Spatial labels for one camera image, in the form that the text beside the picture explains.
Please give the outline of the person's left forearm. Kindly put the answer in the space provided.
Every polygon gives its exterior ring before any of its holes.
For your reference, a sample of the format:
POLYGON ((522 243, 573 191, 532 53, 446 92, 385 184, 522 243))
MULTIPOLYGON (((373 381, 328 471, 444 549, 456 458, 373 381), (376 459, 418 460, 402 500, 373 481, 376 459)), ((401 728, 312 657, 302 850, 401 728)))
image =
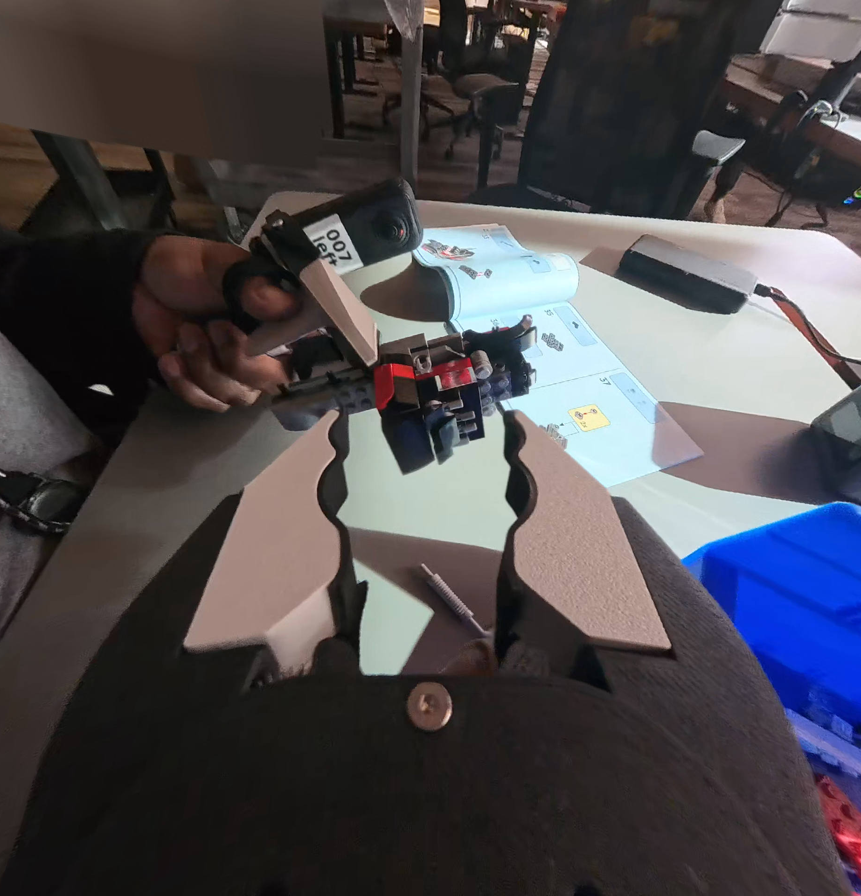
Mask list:
POLYGON ((156 359, 134 324, 134 287, 160 232, 29 238, 0 227, 0 332, 95 434, 138 415, 156 359))

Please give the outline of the white flat box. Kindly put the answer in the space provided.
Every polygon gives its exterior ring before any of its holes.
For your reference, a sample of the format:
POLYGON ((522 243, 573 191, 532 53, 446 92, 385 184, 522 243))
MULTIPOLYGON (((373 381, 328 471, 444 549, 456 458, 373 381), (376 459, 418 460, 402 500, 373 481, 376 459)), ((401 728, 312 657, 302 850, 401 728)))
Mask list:
POLYGON ((758 51, 850 62, 861 52, 861 1, 783 1, 758 51))

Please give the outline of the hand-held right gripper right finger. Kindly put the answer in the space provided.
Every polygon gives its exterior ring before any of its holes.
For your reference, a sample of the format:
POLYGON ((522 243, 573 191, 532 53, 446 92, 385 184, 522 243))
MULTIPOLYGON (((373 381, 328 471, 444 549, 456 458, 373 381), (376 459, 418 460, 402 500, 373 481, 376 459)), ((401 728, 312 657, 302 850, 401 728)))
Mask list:
POLYGON ((670 656, 671 640, 607 489, 520 411, 504 416, 514 511, 497 578, 495 653, 603 678, 598 648, 670 656))

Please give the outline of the light blue instruction booklet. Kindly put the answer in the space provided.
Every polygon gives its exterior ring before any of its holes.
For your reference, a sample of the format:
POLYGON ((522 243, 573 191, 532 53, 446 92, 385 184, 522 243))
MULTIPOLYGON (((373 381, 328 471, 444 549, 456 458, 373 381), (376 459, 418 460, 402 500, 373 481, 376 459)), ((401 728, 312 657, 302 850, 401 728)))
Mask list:
POLYGON ((452 329, 487 332, 531 317, 535 343, 523 357, 535 384, 500 404, 547 430, 602 485, 703 456, 572 304, 581 278, 570 255, 530 250, 492 224, 428 228, 413 256, 441 279, 452 329))

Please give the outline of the grey toy exhaust pipe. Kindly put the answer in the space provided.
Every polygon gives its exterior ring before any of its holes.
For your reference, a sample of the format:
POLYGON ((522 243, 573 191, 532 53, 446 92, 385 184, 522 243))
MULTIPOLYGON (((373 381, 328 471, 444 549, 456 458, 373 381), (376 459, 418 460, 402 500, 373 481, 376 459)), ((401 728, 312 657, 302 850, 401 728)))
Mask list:
POLYGON ((425 564, 421 564, 420 569, 428 587, 437 595, 467 631, 480 639, 490 636, 490 631, 480 624, 473 611, 469 609, 468 605, 459 598, 459 595, 439 574, 435 573, 425 564))

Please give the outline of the wooden top table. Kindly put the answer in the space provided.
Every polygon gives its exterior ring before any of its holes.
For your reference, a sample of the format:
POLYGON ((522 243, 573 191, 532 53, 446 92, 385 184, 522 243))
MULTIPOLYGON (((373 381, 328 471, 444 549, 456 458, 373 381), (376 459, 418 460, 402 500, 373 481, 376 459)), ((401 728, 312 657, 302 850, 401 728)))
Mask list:
MULTIPOLYGON (((763 80, 759 72, 736 63, 729 66, 721 86, 721 94, 728 104, 763 123, 792 91, 791 87, 763 80)), ((861 167, 861 115, 848 114, 840 121, 837 116, 812 120, 804 133, 806 140, 861 167)))

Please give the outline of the toy brick truck model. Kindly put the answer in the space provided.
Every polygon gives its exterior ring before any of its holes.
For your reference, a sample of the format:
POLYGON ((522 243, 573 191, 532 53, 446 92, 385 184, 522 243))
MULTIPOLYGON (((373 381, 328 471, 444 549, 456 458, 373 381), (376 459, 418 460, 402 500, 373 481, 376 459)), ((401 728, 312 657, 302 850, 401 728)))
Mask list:
POLYGON ((334 329, 292 345, 293 381, 271 402, 289 431, 312 428, 327 412, 375 410, 403 474, 448 461, 484 437, 484 420, 525 396, 536 373, 525 353, 537 342, 531 315, 492 330, 380 343, 373 363, 358 360, 334 329))

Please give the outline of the black patterned drawstring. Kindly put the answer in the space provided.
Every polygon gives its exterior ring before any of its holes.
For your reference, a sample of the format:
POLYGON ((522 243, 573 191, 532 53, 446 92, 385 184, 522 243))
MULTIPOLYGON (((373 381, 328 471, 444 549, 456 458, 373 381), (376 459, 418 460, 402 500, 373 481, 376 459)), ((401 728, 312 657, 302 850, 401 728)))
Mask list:
POLYGON ((65 479, 0 468, 0 514, 24 532, 65 535, 87 497, 65 479))

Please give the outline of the black power bank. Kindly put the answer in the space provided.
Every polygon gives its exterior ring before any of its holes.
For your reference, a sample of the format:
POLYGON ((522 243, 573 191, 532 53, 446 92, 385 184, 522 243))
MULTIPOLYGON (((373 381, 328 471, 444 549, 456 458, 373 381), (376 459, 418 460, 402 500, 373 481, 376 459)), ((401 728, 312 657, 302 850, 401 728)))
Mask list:
POLYGON ((755 275, 735 264, 648 234, 621 255, 616 274, 683 308, 717 315, 736 314, 758 286, 755 275))

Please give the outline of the black cube charger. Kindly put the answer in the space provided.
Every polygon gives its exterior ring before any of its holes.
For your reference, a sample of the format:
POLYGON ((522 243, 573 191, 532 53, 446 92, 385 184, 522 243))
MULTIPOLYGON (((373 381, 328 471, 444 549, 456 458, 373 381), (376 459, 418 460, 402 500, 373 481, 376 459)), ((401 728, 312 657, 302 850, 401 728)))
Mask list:
POLYGON ((861 386, 809 426, 826 488, 861 506, 861 386))

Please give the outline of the pile of toy bricks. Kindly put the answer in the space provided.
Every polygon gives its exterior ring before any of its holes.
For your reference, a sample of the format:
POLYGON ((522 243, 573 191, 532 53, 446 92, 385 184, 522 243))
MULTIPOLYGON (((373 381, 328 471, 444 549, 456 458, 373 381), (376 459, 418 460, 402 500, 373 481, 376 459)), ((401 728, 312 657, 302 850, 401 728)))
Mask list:
POLYGON ((861 895, 861 723, 810 705, 785 710, 813 772, 829 835, 852 894, 861 895))

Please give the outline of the black swivel chair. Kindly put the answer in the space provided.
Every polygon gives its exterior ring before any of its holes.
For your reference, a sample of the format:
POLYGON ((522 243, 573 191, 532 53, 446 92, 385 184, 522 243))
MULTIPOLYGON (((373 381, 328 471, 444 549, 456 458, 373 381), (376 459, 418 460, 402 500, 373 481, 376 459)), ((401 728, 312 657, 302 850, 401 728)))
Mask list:
POLYGON ((496 158, 499 134, 516 127, 522 113, 535 50, 533 24, 476 8, 479 36, 470 42, 467 2, 440 1, 438 12, 437 71, 467 104, 452 120, 443 158, 452 161, 459 141, 474 131, 482 156, 496 158))

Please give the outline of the person's left hand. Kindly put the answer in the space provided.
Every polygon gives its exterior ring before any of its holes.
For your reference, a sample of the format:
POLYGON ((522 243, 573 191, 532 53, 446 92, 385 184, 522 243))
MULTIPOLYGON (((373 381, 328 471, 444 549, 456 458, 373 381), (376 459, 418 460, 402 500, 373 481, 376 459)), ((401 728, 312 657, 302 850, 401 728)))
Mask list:
POLYGON ((289 359, 250 355, 247 335, 225 317, 223 277, 244 249, 181 235, 148 248, 132 293, 132 320, 168 389, 191 407, 224 412, 274 396, 289 359))

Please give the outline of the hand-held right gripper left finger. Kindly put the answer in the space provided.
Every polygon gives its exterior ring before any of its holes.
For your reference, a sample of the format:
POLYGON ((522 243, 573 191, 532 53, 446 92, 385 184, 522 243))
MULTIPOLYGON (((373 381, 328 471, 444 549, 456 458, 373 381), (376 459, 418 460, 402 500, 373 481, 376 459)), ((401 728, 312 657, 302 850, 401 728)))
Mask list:
POLYGON ((358 651, 367 584, 338 517, 348 454, 347 415, 332 410, 244 488, 185 650, 267 648, 282 673, 308 671, 334 636, 358 651))

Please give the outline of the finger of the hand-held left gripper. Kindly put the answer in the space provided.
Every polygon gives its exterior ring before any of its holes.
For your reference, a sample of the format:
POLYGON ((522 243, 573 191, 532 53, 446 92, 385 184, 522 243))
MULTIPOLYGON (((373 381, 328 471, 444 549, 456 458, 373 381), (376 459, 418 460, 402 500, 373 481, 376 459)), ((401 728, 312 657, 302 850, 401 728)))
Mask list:
POLYGON ((300 274, 305 291, 338 332, 346 348, 366 367, 379 361, 379 331, 369 309, 329 263, 309 263, 300 274))

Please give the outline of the black mesh office chair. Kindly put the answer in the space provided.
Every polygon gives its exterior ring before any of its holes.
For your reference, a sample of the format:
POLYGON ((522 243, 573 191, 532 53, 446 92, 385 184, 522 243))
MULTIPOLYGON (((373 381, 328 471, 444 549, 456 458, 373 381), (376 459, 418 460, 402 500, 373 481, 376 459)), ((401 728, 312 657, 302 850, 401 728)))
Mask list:
POLYGON ((732 140, 705 130, 744 2, 569 2, 516 181, 475 205, 689 216, 732 140))

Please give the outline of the blue plastic bin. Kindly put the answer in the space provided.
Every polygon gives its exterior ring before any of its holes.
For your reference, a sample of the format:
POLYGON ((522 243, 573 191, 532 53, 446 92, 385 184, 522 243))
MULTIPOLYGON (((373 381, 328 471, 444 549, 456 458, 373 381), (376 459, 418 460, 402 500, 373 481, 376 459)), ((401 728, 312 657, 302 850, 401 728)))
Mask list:
POLYGON ((861 507, 832 503, 683 560, 749 645, 784 710, 861 723, 861 507))

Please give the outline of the grey table with metal legs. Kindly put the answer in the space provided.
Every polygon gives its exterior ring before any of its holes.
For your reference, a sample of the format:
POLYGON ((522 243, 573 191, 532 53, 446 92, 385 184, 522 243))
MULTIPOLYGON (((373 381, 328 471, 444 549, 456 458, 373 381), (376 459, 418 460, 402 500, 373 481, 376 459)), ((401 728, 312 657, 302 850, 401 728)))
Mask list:
POLYGON ((413 188, 417 188, 425 3, 321 1, 319 5, 325 29, 331 128, 335 140, 346 139, 343 69, 337 51, 338 41, 348 33, 374 36, 381 26, 389 23, 399 31, 402 63, 398 170, 413 188))

